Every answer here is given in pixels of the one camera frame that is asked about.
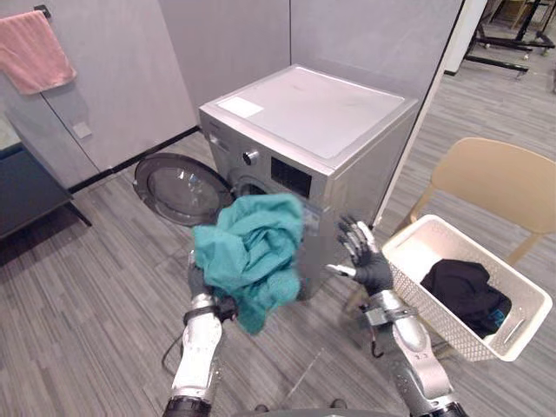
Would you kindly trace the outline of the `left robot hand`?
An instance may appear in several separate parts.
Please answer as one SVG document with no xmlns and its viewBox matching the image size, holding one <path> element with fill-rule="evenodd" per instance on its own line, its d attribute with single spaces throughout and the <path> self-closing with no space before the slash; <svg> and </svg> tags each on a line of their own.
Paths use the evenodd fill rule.
<svg viewBox="0 0 556 417">
<path fill-rule="evenodd" d="M 189 252 L 187 280 L 191 299 L 199 295 L 212 296 L 214 294 L 214 289 L 204 280 L 203 270 L 196 265 L 194 250 Z"/>
</svg>

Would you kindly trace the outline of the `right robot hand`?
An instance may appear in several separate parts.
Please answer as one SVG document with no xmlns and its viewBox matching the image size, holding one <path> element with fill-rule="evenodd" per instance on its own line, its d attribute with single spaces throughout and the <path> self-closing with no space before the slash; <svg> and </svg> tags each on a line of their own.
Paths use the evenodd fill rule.
<svg viewBox="0 0 556 417">
<path fill-rule="evenodd" d="M 328 264 L 326 270 L 358 282 L 369 296 L 393 290 L 391 268 L 369 226 L 351 215 L 345 215 L 341 217 L 338 228 L 341 233 L 337 240 L 347 250 L 353 266 Z"/>
</svg>

